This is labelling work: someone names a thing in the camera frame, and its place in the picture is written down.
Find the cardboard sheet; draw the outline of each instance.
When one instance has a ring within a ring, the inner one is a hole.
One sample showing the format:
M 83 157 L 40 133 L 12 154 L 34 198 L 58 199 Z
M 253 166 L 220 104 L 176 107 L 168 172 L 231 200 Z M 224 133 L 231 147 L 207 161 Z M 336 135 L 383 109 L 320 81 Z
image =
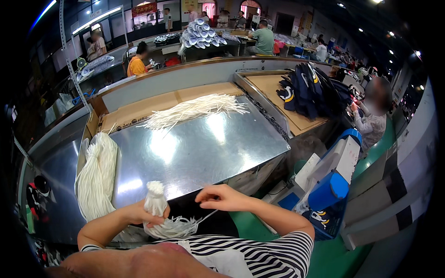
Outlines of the cardboard sheet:
M 208 96 L 214 93 L 225 93 L 229 95 L 243 94 L 238 87 L 230 82 L 210 84 L 164 93 L 120 107 L 117 111 L 102 116 L 99 119 L 97 132 L 111 129 L 114 123 L 117 124 L 117 128 L 114 131 L 118 131 L 122 128 L 141 123 L 152 115 L 153 111 L 167 110 L 181 102 Z
M 261 75 L 246 77 L 253 85 L 255 85 L 263 94 L 283 113 L 289 120 L 289 127 L 292 133 L 297 136 L 308 130 L 311 130 L 322 123 L 326 122 L 325 118 L 316 118 L 310 120 L 295 111 L 284 109 L 284 101 L 278 96 L 276 90 L 282 87 L 278 83 L 282 80 L 281 75 Z

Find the small fan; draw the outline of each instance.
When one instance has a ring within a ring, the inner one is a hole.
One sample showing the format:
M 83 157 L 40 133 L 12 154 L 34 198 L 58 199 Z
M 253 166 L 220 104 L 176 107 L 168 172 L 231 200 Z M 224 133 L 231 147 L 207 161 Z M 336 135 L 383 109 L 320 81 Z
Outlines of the small fan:
M 87 64 L 87 62 L 85 61 L 84 58 L 78 58 L 78 59 L 77 59 L 77 67 L 78 67 L 79 69 L 82 69 L 83 67 L 85 67 L 86 64 Z

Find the man in green shirt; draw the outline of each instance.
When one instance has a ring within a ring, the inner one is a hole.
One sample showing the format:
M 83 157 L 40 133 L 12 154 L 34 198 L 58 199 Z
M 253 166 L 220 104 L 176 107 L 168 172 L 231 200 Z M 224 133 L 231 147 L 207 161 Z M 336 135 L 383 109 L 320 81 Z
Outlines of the man in green shirt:
M 247 52 L 249 55 L 272 55 L 274 50 L 274 33 L 267 28 L 267 21 L 260 20 L 258 30 L 248 35 L 249 38 L 257 38 L 255 46 L 249 46 Z

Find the green shirt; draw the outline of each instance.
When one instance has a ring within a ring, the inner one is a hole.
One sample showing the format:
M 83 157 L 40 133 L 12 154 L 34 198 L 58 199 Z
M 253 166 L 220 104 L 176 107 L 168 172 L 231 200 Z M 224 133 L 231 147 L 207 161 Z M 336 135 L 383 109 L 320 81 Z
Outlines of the green shirt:
M 252 36 L 258 39 L 258 42 L 255 45 L 258 50 L 258 54 L 272 55 L 275 41 L 274 33 L 271 30 L 261 28 L 253 32 Z

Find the orange shirt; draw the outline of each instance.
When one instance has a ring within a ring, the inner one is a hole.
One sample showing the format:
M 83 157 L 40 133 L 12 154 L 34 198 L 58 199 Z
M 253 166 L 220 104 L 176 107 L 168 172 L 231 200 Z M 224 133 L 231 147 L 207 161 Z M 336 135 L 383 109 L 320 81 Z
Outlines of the orange shirt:
M 141 59 L 133 57 L 131 58 L 130 62 L 128 63 L 127 68 L 127 77 L 133 76 L 133 75 L 139 75 L 143 73 L 147 73 L 148 70 L 145 67 L 144 63 Z

